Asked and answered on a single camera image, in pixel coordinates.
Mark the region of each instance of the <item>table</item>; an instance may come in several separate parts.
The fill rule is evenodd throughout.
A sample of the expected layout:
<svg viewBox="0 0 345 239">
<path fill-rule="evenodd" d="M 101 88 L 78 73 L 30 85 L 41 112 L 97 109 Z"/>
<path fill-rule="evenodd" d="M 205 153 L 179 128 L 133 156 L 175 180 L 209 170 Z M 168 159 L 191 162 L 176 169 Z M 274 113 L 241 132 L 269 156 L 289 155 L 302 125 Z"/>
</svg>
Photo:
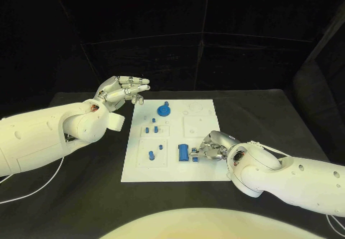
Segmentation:
<svg viewBox="0 0 345 239">
<path fill-rule="evenodd" d="M 282 90 L 143 92 L 146 99 L 214 99 L 221 131 L 296 157 L 328 161 Z M 94 93 L 58 93 L 51 106 L 82 102 Z M 277 219 L 336 238 L 326 217 L 287 205 L 264 192 L 248 197 L 232 182 L 121 183 L 133 108 L 120 132 L 77 150 L 49 185 L 30 197 L 0 205 L 0 238 L 98 238 L 134 219 L 179 208 L 224 208 Z M 0 201 L 33 192 L 49 180 L 59 160 L 15 175 L 0 186 Z"/>
</svg>

